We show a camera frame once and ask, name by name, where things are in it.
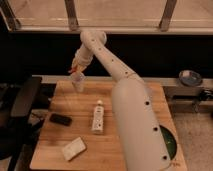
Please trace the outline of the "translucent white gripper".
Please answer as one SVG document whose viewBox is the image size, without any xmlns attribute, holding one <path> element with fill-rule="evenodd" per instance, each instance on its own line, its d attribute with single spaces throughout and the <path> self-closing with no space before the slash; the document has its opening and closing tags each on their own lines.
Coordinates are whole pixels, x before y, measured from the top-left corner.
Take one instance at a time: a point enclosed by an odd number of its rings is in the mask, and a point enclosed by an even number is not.
<svg viewBox="0 0 213 171">
<path fill-rule="evenodd" d="M 76 68 L 77 71 L 83 72 L 91 64 L 92 60 L 93 53 L 85 46 L 81 46 L 75 53 L 71 68 Z"/>
</svg>

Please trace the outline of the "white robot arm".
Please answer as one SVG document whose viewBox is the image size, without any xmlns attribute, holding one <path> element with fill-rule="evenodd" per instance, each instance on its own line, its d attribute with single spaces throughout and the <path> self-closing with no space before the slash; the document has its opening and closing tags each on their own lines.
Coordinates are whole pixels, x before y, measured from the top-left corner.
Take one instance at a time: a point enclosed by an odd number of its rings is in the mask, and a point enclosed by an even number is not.
<svg viewBox="0 0 213 171">
<path fill-rule="evenodd" d="M 116 81 L 112 112 L 123 149 L 127 171 L 173 171 L 160 125 L 143 79 L 105 47 L 106 33 L 83 30 L 71 71 L 82 72 L 96 57 Z"/>
</svg>

